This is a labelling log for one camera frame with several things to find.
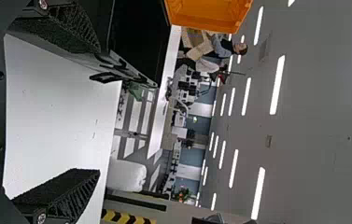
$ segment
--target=orange container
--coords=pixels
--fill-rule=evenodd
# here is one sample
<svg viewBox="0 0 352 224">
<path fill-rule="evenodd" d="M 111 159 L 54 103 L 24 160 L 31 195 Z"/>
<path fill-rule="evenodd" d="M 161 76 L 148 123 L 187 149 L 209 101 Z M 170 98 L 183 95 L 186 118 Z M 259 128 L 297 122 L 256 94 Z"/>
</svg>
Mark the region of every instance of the orange container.
<svg viewBox="0 0 352 224">
<path fill-rule="evenodd" d="M 234 34 L 253 0 L 164 0 L 173 25 Z"/>
</svg>

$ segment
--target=ceiling light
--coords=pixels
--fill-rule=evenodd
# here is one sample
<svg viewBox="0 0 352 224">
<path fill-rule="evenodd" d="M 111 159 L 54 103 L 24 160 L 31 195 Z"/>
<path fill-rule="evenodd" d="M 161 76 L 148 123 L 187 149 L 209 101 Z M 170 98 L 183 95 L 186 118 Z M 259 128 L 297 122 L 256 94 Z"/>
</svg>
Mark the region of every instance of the ceiling light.
<svg viewBox="0 0 352 224">
<path fill-rule="evenodd" d="M 224 97 L 222 97 L 222 106 L 221 106 L 221 113 L 220 113 L 221 116 L 224 115 L 225 102 L 226 102 L 226 93 L 224 93 Z"/>
<path fill-rule="evenodd" d="M 283 77 L 285 62 L 286 62 L 286 55 L 283 55 L 280 58 L 278 58 L 277 69 L 275 72 L 275 84 L 274 84 L 274 92 L 272 95 L 271 110 L 269 112 L 271 115 L 275 115 L 277 111 L 278 96 L 280 94 L 281 79 Z"/>
<path fill-rule="evenodd" d="M 289 0 L 289 7 L 292 6 L 292 4 L 294 4 L 295 0 Z"/>
<path fill-rule="evenodd" d="M 216 143 L 214 144 L 213 159 L 215 159 L 217 156 L 217 146 L 218 146 L 218 135 L 216 137 Z"/>
<path fill-rule="evenodd" d="M 232 71 L 232 63 L 233 63 L 233 55 L 232 55 L 231 58 L 229 59 L 228 72 L 231 72 L 231 71 Z"/>
<path fill-rule="evenodd" d="M 231 95 L 231 102 L 229 104 L 229 110 L 228 110 L 228 116 L 232 115 L 232 109 L 233 109 L 233 100 L 234 100 L 234 94 L 236 92 L 236 88 L 232 88 L 232 95 Z"/>
<path fill-rule="evenodd" d="M 236 172 L 236 166 L 237 166 L 237 159 L 239 157 L 239 149 L 236 149 L 233 154 L 233 163 L 232 163 L 232 169 L 231 169 L 231 177 L 229 178 L 229 188 L 233 188 L 233 180 L 234 180 L 234 174 Z"/>
<path fill-rule="evenodd" d="M 205 167 L 204 170 L 204 177 L 203 177 L 203 186 L 205 186 L 205 181 L 207 179 L 207 172 L 208 172 L 208 166 Z"/>
<path fill-rule="evenodd" d="M 242 116 L 246 114 L 250 87 L 251 87 L 251 77 L 247 79 L 247 83 L 246 83 L 245 99 L 243 101 L 243 107 L 242 107 Z"/>
<path fill-rule="evenodd" d="M 197 207 L 199 204 L 199 198 L 200 198 L 200 192 L 198 192 L 198 195 L 196 196 L 195 207 Z"/>
<path fill-rule="evenodd" d="M 211 202 L 211 211 L 214 211 L 214 209 L 216 208 L 216 201 L 217 201 L 217 194 L 214 193 L 213 194 L 213 201 Z"/>
<path fill-rule="evenodd" d="M 265 169 L 260 167 L 260 172 L 258 173 L 257 188 L 255 189 L 254 203 L 252 205 L 251 219 L 257 220 L 258 213 L 260 211 L 260 197 L 263 190 L 263 181 L 265 180 Z"/>
<path fill-rule="evenodd" d="M 211 133 L 210 147 L 208 148 L 208 151 L 211 151 L 211 147 L 213 146 L 213 139 L 214 139 L 214 132 Z"/>
<path fill-rule="evenodd" d="M 260 26 L 262 24 L 262 15 L 263 7 L 260 7 L 260 11 L 258 12 L 257 27 L 255 29 L 254 46 L 258 44 L 258 40 L 260 39 Z"/>
<path fill-rule="evenodd" d="M 222 142 L 222 150 L 221 150 L 221 156 L 219 157 L 219 170 L 222 169 L 222 163 L 224 161 L 224 155 L 225 155 L 225 148 L 226 148 L 226 141 Z"/>
<path fill-rule="evenodd" d="M 211 117 L 214 117 L 214 115 L 216 114 L 216 104 L 217 104 L 217 101 L 215 100 L 213 104 L 213 111 L 211 112 Z"/>
<path fill-rule="evenodd" d="M 204 174 L 204 167 L 205 167 L 205 159 L 203 160 L 202 174 L 201 174 L 201 175 L 203 175 L 203 174 Z"/>
</svg>

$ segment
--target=desk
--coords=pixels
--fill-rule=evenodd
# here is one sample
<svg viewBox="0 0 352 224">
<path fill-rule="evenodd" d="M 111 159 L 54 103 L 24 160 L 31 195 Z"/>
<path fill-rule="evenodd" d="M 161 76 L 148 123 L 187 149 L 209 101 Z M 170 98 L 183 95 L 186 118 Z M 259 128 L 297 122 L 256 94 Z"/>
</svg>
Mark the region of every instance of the desk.
<svg viewBox="0 0 352 224">
<path fill-rule="evenodd" d="M 94 72 L 5 37 L 9 198 L 70 168 L 99 169 L 100 180 L 78 224 L 100 222 L 120 82 L 89 80 Z"/>
<path fill-rule="evenodd" d="M 163 137 L 164 123 L 166 121 L 166 111 L 168 102 L 165 94 L 167 92 L 167 80 L 174 76 L 176 68 L 176 56 L 178 54 L 179 40 L 181 38 L 181 27 L 172 26 L 172 31 L 169 37 L 169 45 L 167 47 L 166 60 L 164 62 L 162 84 L 159 89 L 158 102 L 155 108 L 155 117 L 152 124 L 152 132 L 150 136 L 155 136 L 149 141 L 147 159 L 155 155 L 161 150 Z"/>
</svg>

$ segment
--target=white ceiling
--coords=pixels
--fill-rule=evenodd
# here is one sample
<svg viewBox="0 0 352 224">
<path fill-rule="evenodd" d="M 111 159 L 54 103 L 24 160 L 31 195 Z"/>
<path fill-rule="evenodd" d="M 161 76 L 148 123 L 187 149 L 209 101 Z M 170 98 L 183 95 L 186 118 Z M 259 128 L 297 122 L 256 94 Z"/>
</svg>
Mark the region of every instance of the white ceiling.
<svg viewBox="0 0 352 224">
<path fill-rule="evenodd" d="M 272 32 L 269 57 L 258 63 L 253 47 L 260 6 L 264 5 L 260 43 Z M 240 116 L 246 78 L 233 77 L 218 91 L 231 95 L 232 116 L 216 116 L 212 131 L 219 146 L 227 141 L 225 162 L 218 169 L 207 151 L 207 184 L 201 201 L 216 209 L 250 216 L 260 166 L 266 179 L 260 223 L 352 223 L 352 0 L 255 0 L 238 35 L 246 36 L 249 53 L 233 71 L 252 76 L 246 115 Z M 278 58 L 286 65 L 277 114 L 269 115 Z M 266 135 L 273 136 L 265 147 Z M 229 175 L 234 150 L 240 150 L 233 188 Z"/>
</svg>

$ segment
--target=person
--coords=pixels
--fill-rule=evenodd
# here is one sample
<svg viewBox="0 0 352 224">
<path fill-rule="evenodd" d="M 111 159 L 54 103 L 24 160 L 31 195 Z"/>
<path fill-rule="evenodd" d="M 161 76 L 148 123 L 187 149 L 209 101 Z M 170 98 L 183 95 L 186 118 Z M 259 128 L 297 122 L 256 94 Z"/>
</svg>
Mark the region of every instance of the person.
<svg viewBox="0 0 352 224">
<path fill-rule="evenodd" d="M 177 59 L 176 70 L 186 64 L 195 71 L 214 73 L 218 71 L 220 67 L 223 67 L 223 60 L 231 58 L 233 54 L 244 56 L 248 53 L 248 45 L 246 43 L 233 44 L 232 41 L 221 38 L 217 34 L 212 35 L 210 41 L 213 50 L 196 61 L 188 57 L 188 51 L 190 49 L 180 45 L 180 49 L 184 51 L 187 57 Z"/>
</svg>

